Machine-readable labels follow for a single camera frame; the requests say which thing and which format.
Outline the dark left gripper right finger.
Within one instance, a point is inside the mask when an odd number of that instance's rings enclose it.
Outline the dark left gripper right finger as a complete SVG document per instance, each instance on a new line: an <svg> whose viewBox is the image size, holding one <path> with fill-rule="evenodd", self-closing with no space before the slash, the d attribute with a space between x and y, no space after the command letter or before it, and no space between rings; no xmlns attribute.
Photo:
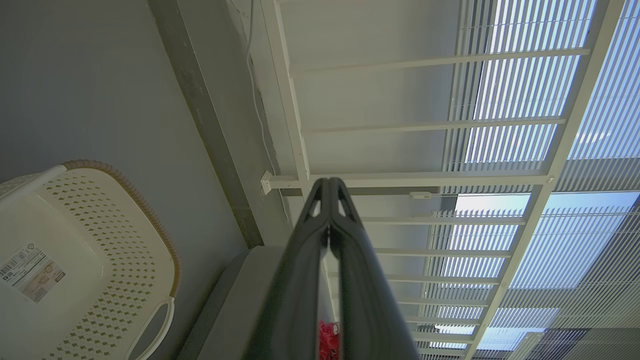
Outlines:
<svg viewBox="0 0 640 360"><path fill-rule="evenodd" d="M341 360L419 360L349 191L330 178L330 249L338 259Z"/></svg>

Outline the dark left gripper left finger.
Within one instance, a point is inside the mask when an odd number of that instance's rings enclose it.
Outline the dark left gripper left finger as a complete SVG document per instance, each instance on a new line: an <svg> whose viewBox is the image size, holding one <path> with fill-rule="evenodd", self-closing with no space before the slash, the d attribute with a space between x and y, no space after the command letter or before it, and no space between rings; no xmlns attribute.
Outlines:
<svg viewBox="0 0 640 360"><path fill-rule="evenodd" d="M275 271L250 338L250 360L317 360L320 262L329 181L316 180Z"/></svg>

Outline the red white-striped garment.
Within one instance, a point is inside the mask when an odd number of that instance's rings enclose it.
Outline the red white-striped garment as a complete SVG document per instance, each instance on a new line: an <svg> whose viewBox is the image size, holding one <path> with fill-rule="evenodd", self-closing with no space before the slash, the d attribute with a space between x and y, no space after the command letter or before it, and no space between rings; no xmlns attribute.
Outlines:
<svg viewBox="0 0 640 360"><path fill-rule="evenodd" d="M339 360L339 353L339 324L320 321L318 324L318 360Z"/></svg>

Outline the grey fabric sofa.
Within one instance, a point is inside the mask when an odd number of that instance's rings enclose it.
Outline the grey fabric sofa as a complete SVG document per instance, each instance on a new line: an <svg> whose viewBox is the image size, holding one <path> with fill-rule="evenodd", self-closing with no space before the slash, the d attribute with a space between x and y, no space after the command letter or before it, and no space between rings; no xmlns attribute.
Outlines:
<svg viewBox="0 0 640 360"><path fill-rule="evenodd" d="M231 260L177 360L242 360L284 251L283 246L256 246Z"/></svg>

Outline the white metal railing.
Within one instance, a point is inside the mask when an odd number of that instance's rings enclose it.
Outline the white metal railing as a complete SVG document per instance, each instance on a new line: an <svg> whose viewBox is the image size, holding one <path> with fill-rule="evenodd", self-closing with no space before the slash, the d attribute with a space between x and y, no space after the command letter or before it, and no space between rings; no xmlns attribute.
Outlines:
<svg viewBox="0 0 640 360"><path fill-rule="evenodd" d="M255 0L279 105L268 120L279 169L262 187L292 215L313 182L342 178L423 360L474 360L566 162L624 0L598 0L584 47L462 54L476 0ZM454 66L578 55L560 117L449 121ZM560 124L540 170L445 171L446 132ZM445 216L445 187L534 186L521 216ZM427 248L447 225L518 226L507 250Z"/></svg>

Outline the cream plastic laundry basket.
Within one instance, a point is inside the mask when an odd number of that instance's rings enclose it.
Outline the cream plastic laundry basket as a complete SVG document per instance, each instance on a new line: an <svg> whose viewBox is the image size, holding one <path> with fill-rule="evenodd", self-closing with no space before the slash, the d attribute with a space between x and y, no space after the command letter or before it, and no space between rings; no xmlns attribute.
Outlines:
<svg viewBox="0 0 640 360"><path fill-rule="evenodd" d="M148 360L162 344L178 253L116 168L67 161L0 183L0 264L27 243L66 276L40 303L0 284L0 360Z"/></svg>

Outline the white window blinds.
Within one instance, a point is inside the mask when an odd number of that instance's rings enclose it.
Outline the white window blinds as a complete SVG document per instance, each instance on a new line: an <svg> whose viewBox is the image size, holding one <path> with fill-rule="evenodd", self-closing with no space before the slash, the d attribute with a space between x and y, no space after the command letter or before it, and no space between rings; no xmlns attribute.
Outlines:
<svg viewBox="0 0 640 360"><path fill-rule="evenodd" d="M585 47L598 0L475 0L462 54ZM473 360L640 360L640 0L612 43L554 189ZM560 118L580 55L456 64L449 121ZM560 124L446 131L444 171L540 170ZM441 187L434 215L522 216L534 186ZM507 251L518 225L436 225L427 249Z"/></svg>

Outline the white barcode label sticker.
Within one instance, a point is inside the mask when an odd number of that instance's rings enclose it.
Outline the white barcode label sticker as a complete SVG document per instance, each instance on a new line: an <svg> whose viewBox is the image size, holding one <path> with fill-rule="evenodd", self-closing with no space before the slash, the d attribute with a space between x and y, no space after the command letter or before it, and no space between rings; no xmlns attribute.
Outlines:
<svg viewBox="0 0 640 360"><path fill-rule="evenodd" d="M24 244L0 264L0 284L36 304L66 275L66 270L34 243Z"/></svg>

